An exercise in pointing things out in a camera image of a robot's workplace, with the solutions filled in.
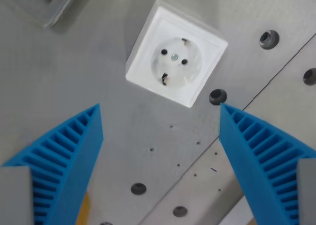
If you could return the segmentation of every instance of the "bolt hole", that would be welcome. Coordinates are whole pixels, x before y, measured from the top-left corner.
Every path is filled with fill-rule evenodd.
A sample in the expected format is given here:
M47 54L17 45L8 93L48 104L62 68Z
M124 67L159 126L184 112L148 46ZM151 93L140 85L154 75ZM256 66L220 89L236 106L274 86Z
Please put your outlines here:
M303 81L309 86L316 84L316 68L307 70L303 76Z
M167 55L167 54L168 54L168 51L167 51L166 49L163 49L163 50L161 51L161 54L162 54L162 55Z
M183 65L187 65L187 64L188 64L188 61L187 61L186 59L183 59L183 60L181 61L181 63L182 63Z
M269 30L262 34L259 44L261 48L269 50L276 47L279 40L280 36L278 35L278 33L274 30Z
M131 187L131 192L135 195L141 195L144 194L147 191L147 188L144 184L142 183L135 183L132 187Z
M178 206L173 209L173 215L176 216L177 218L182 218L187 214L188 214L188 210L187 208L183 206Z
M270 38L271 35L268 32L263 33L263 35L260 37L260 42L264 42L267 40L267 38Z
M227 99L227 93L223 89L215 89L208 97L209 102L213 105L220 105Z

